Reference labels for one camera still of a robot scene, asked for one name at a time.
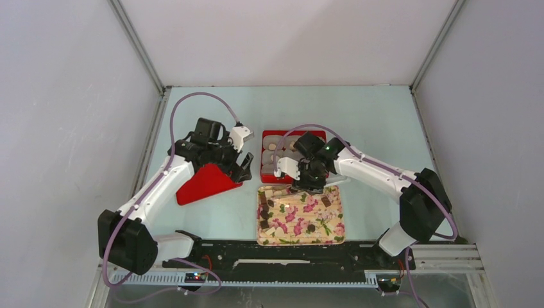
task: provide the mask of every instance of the floral tray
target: floral tray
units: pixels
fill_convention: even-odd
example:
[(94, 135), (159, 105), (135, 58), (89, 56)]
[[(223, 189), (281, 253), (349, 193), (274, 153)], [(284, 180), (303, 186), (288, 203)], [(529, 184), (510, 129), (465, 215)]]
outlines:
[(289, 192), (290, 185), (257, 191), (257, 242), (263, 246), (341, 244), (345, 227), (338, 186), (323, 194)]

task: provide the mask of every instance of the white arm segment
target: white arm segment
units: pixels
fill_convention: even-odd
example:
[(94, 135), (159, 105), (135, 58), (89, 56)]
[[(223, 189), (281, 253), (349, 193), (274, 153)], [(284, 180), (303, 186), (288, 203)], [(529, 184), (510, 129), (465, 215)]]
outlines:
[[(131, 206), (135, 206), (135, 210), (130, 214), (128, 219), (141, 219), (141, 223), (145, 225), (149, 231), (153, 227), (153, 223), (157, 218), (157, 214), (164, 208), (166, 203), (176, 194), (176, 191), (194, 175), (194, 169), (190, 162), (186, 162), (184, 157), (174, 155), (172, 164), (167, 171), (164, 171), (164, 166), (168, 162), (169, 157), (166, 157), (159, 170), (142, 189), (126, 204), (119, 208), (121, 215), (125, 215)], [(142, 200), (139, 205), (135, 205), (136, 200), (144, 193), (144, 191), (155, 181), (160, 174), (165, 174), (157, 183), (155, 188)], [(166, 235), (156, 235), (153, 239), (158, 243), (158, 255), (155, 262), (170, 260), (172, 258), (185, 258), (189, 256), (192, 250), (193, 240), (181, 233), (172, 233)]]
[[(403, 175), (413, 178), (414, 180), (416, 179), (416, 175), (412, 171), (401, 170), (399, 168), (390, 166), (375, 158), (366, 156), (364, 153), (360, 152), (354, 147), (352, 147), (352, 149), (358, 153), (361, 153), (361, 157), (366, 157), (374, 162), (379, 162), (380, 164), (386, 165), (397, 170), (398, 172), (401, 172)], [(400, 190), (404, 187), (410, 186), (410, 183), (407, 180), (403, 180), (398, 176), (392, 175), (391, 173), (370, 164), (369, 162), (365, 162), (354, 157), (354, 155), (351, 154), (346, 148), (342, 150), (338, 154), (338, 158), (334, 160), (334, 167), (338, 174), (362, 181), (373, 188), (390, 195), (397, 203), (399, 202), (399, 197), (402, 194), (402, 191)], [(397, 222), (380, 239), (379, 245), (388, 255), (397, 256), (402, 252), (402, 250), (404, 250), (404, 248), (412, 245), (415, 242), (415, 239), (411, 238), (408, 234), (406, 234), (406, 232), (404, 232), (404, 230), (402, 230), (400, 222)]]
[[(363, 152), (359, 151), (353, 146), (352, 149), (355, 150), (355, 152), (360, 153), (361, 158), (366, 157), (374, 162), (379, 162), (380, 164), (395, 169), (398, 172), (401, 172), (403, 175), (416, 179), (416, 175), (413, 171), (406, 171), (388, 165), (375, 158), (365, 155)], [(336, 169), (336, 173), (339, 175), (354, 178), (390, 195), (390, 197), (396, 200), (397, 203), (400, 195), (402, 194), (400, 190), (403, 187), (410, 186), (410, 183), (407, 180), (403, 180), (398, 176), (392, 175), (391, 173), (370, 164), (369, 162), (365, 162), (355, 157), (347, 148), (344, 148), (338, 154), (338, 158), (334, 160), (334, 169)]]

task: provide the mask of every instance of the light blue table surface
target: light blue table surface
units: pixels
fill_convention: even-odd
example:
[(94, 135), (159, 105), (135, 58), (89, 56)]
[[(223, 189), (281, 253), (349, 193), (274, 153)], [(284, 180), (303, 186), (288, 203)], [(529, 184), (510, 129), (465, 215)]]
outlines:
[[(176, 87), (167, 102), (148, 178), (160, 167), (170, 148), (168, 125), (174, 104), (186, 94), (201, 91), (223, 98), (242, 123), (255, 132), (255, 138), (244, 145), (244, 152), (255, 156), (251, 165), (253, 179), (238, 189), (183, 207), (172, 198), (159, 214), (152, 234), (182, 229), (204, 239), (256, 239), (256, 193), (263, 185), (259, 176), (263, 130), (322, 124), (367, 155), (388, 164), (413, 171), (432, 168), (410, 90), (405, 86)], [(234, 125), (220, 102), (205, 96), (193, 97), (178, 107), (175, 139), (184, 138), (193, 130), (199, 117), (220, 121), (227, 130)], [(348, 240), (377, 239), (398, 221), (396, 202), (366, 184), (352, 180), (341, 184), (340, 191)], [(451, 228), (444, 222), (439, 232), (451, 234)]]

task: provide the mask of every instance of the white backdrop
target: white backdrop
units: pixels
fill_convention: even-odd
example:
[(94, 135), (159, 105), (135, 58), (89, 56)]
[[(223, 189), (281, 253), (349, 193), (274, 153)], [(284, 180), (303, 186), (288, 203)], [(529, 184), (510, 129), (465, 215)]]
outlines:
[(124, 0), (165, 85), (412, 83), (454, 0)]
[(501, 307), (542, 307), (543, 1), (468, 1), (417, 93)]
[(83, 307), (158, 94), (107, 1), (0, 7), (0, 307)]

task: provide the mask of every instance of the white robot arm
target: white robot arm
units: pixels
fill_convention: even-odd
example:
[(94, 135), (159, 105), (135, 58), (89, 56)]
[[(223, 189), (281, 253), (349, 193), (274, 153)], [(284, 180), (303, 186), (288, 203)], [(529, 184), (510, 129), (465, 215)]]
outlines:
[[(221, 127), (223, 137), (219, 138)], [(204, 165), (218, 165), (235, 183), (251, 179), (249, 166), (253, 155), (248, 153), (240, 166), (236, 160), (244, 142), (253, 137), (253, 132), (237, 124), (229, 134), (227, 133), (219, 122), (198, 119), (195, 131), (189, 134), (190, 139), (176, 142), (174, 153), (169, 150), (157, 173), (129, 202), (115, 213), (105, 210), (100, 215), (98, 219), (100, 256), (104, 257), (112, 230), (121, 218), (129, 213), (110, 250), (108, 258), (110, 262), (142, 275), (158, 262), (188, 257), (195, 240), (199, 240), (199, 237), (179, 230), (152, 237), (149, 230), (153, 227), (158, 213), (176, 191)]]
[[(311, 133), (306, 133), (294, 145), (305, 157), (300, 161), (281, 158), (275, 176), (284, 174), (294, 179), (293, 188), (320, 193), (326, 186), (328, 172), (364, 182), (388, 194), (400, 205), (400, 221), (393, 225), (378, 241), (378, 245), (390, 256), (397, 256), (416, 241), (430, 239), (444, 220), (444, 215), (407, 178), (425, 186), (438, 198), (447, 211), (450, 201), (435, 172), (424, 169), (421, 173), (402, 170), (371, 158), (351, 147), (361, 157), (356, 157), (338, 139), (324, 143)], [(385, 168), (393, 169), (394, 175)]]

